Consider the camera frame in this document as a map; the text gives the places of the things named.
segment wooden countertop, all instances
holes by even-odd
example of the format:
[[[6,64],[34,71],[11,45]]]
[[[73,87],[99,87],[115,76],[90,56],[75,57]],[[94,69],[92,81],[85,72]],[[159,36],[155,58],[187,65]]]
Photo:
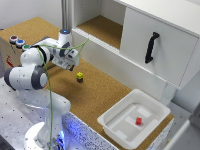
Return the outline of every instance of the wooden countertop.
[[[27,44],[33,44],[45,36],[57,39],[58,32],[57,27],[36,17],[0,31],[0,36],[9,41],[11,35],[17,35]],[[83,73],[83,83],[76,81],[78,72]],[[123,149],[104,133],[102,126],[97,123],[97,118],[131,92],[131,89],[82,59],[73,72],[55,66],[49,70],[49,74],[52,91],[66,97],[71,102],[70,111],[119,149]],[[137,150],[147,148],[172,119],[173,116],[169,115]]]

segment door handle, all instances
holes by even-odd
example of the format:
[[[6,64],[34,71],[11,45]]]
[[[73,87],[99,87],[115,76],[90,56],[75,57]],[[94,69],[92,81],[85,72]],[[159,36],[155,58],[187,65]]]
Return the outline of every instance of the door handle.
[[[154,46],[154,40],[157,39],[160,35],[156,32],[153,32],[153,36],[151,37],[150,41],[149,41],[149,45],[147,48],[147,53],[146,53],[146,57],[145,57],[145,63],[148,64],[149,62],[151,62],[153,60],[153,57],[151,57],[151,53],[153,50],[153,46]]]

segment white plastic tray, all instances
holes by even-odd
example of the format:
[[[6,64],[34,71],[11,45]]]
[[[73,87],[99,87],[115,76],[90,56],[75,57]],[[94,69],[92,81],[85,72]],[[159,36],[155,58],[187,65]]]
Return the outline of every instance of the white plastic tray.
[[[98,118],[108,136],[126,149],[136,149],[169,115],[170,109],[140,90],[133,90]],[[142,125],[135,124],[142,118]]]

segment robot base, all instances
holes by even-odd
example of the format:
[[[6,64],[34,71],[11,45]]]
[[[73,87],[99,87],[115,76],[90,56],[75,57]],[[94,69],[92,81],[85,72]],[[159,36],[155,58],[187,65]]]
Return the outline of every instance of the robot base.
[[[44,148],[39,147],[36,144],[37,141],[35,140],[35,137],[37,136],[38,132],[40,131],[43,125],[44,125],[44,122],[35,124],[26,132],[26,135],[24,138],[24,150],[49,150],[48,147],[44,147]],[[70,139],[68,137],[65,137],[66,149],[69,143],[70,143]]]

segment red cube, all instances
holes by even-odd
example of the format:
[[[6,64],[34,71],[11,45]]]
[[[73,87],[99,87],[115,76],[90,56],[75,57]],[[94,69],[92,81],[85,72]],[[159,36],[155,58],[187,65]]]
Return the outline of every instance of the red cube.
[[[140,126],[142,124],[142,118],[137,117],[135,124]]]

